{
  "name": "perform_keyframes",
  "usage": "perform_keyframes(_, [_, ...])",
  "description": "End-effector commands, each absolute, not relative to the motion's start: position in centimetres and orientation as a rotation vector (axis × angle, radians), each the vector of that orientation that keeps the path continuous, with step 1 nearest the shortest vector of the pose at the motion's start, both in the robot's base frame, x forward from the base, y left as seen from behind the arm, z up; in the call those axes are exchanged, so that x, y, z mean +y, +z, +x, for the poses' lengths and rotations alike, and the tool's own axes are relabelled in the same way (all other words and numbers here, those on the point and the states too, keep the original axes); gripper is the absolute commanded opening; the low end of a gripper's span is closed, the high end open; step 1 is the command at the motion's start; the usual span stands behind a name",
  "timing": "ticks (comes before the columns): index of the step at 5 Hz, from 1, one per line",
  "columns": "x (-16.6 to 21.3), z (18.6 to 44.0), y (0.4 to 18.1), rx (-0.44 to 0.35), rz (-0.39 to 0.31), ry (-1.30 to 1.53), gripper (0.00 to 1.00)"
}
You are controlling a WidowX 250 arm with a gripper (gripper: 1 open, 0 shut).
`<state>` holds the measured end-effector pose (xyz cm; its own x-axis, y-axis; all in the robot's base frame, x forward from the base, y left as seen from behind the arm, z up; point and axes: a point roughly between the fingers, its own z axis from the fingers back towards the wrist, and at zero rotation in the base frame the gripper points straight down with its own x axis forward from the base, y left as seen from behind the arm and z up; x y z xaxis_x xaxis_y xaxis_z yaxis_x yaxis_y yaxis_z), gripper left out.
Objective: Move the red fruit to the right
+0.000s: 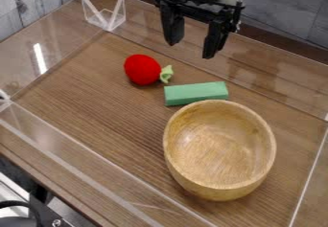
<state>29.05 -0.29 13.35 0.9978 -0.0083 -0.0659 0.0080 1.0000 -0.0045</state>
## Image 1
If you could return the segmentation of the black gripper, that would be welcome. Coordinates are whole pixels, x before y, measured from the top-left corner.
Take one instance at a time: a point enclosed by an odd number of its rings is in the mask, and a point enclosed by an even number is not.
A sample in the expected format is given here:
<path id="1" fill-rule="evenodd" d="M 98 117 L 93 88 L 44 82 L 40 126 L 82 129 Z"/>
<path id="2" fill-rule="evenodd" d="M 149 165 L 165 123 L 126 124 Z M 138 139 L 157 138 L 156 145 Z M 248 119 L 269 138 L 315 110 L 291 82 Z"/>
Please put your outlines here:
<path id="1" fill-rule="evenodd" d="M 202 57 L 210 59 L 224 48 L 229 32 L 237 32 L 241 24 L 243 0 L 157 0 L 161 8 L 164 38 L 173 46 L 185 36 L 185 18 L 209 23 Z"/>

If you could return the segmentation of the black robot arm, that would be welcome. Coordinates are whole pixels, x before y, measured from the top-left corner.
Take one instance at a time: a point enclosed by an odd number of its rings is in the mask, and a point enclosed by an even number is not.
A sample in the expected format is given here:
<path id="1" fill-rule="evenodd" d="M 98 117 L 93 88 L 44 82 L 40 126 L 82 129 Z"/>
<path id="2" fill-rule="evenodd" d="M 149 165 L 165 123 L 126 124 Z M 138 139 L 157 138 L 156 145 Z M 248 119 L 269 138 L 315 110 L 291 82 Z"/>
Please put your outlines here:
<path id="1" fill-rule="evenodd" d="M 202 57 L 210 59 L 224 48 L 231 33 L 240 30 L 245 4 L 241 0 L 156 0 L 161 11 L 164 38 L 173 46 L 185 37 L 185 18 L 209 25 Z"/>

